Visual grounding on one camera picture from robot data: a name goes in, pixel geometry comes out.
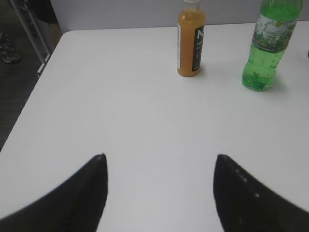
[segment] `white wall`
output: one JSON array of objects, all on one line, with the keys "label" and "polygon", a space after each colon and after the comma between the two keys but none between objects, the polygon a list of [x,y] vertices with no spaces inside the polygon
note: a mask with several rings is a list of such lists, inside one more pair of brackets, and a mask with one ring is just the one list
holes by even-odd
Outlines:
[{"label": "white wall", "polygon": [[[301,20],[309,20],[309,0]],[[175,26],[181,0],[51,0],[64,32]],[[255,22],[262,0],[202,0],[207,24]]]}]

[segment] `green bottle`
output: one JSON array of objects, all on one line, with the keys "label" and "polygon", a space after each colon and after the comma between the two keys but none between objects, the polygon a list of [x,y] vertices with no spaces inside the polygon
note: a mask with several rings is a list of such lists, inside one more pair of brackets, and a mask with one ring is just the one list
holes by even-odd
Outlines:
[{"label": "green bottle", "polygon": [[244,67],[242,84],[255,91],[271,87],[276,68],[290,41],[302,0],[264,0]]}]

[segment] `sneaker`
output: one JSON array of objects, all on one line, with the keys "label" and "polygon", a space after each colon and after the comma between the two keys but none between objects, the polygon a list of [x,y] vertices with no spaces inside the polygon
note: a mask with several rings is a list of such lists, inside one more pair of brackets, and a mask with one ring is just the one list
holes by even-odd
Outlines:
[{"label": "sneaker", "polygon": [[0,53],[5,63],[15,63],[20,60],[20,55],[16,52],[14,46],[12,46],[7,34],[0,32]]}]

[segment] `juice bottle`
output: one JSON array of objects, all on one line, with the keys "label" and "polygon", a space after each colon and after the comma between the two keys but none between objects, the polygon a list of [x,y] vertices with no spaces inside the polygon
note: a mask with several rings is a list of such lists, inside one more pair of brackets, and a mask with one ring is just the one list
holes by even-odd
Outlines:
[{"label": "juice bottle", "polygon": [[192,77],[200,71],[205,19],[200,0],[183,0],[177,33],[177,72],[182,76]]}]

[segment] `orange liquid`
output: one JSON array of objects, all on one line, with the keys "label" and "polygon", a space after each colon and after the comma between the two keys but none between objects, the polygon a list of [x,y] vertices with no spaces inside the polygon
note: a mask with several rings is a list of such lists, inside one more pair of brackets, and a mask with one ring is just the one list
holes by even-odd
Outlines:
[{"label": "orange liquid", "polygon": [[180,68],[177,72],[181,76],[192,77],[200,72],[200,68],[192,71],[195,30],[205,24],[205,14],[200,9],[187,9],[178,16],[181,27],[180,39]]}]

